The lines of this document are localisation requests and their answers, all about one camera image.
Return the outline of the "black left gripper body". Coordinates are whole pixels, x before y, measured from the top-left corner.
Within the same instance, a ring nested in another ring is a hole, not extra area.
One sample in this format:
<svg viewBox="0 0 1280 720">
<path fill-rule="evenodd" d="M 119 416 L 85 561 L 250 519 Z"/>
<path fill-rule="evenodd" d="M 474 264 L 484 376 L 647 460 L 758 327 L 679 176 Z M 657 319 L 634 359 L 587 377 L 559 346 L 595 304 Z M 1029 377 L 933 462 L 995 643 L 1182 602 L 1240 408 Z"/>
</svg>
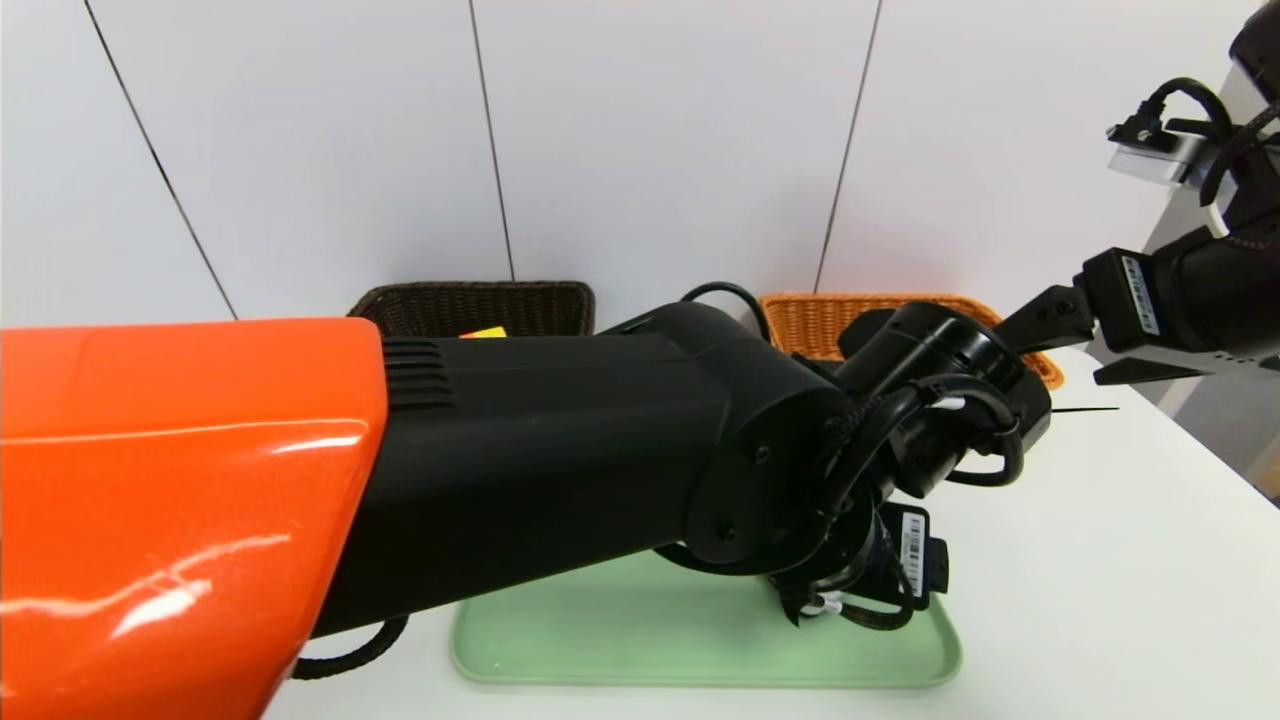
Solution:
<svg viewBox="0 0 1280 720">
<path fill-rule="evenodd" d="M 916 611 L 931 606 L 931 519 L 924 509 L 882 503 L 872 516 L 869 539 L 850 565 L 844 592 L 882 603 L 906 597 Z"/>
</svg>

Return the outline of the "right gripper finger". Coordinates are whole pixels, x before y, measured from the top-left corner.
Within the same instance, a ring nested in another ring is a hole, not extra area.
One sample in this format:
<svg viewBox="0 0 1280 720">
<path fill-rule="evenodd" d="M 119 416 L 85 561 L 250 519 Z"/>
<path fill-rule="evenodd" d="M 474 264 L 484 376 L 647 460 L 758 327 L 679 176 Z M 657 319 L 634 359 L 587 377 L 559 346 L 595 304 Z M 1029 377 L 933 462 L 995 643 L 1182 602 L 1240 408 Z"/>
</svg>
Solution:
<svg viewBox="0 0 1280 720">
<path fill-rule="evenodd" d="M 1121 356 L 1093 372 L 1098 386 L 1139 386 L 1207 375 L 1240 374 L 1251 379 L 1277 378 L 1279 357 L 1243 357 L 1224 352 L 1169 351 L 1155 357 Z"/>
<path fill-rule="evenodd" d="M 992 332 L 1020 355 L 1082 345 L 1094 338 L 1094 315 L 1085 292 L 1056 284 L 998 323 Z"/>
</svg>

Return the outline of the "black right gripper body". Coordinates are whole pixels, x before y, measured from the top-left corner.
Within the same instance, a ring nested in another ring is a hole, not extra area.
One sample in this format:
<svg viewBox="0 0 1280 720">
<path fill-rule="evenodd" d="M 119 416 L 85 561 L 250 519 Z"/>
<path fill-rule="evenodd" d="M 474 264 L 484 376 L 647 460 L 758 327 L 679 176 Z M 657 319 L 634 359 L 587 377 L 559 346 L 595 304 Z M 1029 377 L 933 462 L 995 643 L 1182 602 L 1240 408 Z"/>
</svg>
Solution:
<svg viewBox="0 0 1280 720">
<path fill-rule="evenodd" d="M 1199 228 L 1152 254 L 1111 249 L 1085 261 L 1084 290 L 1116 356 L 1277 356 L 1277 224 L 1244 237 Z"/>
</svg>

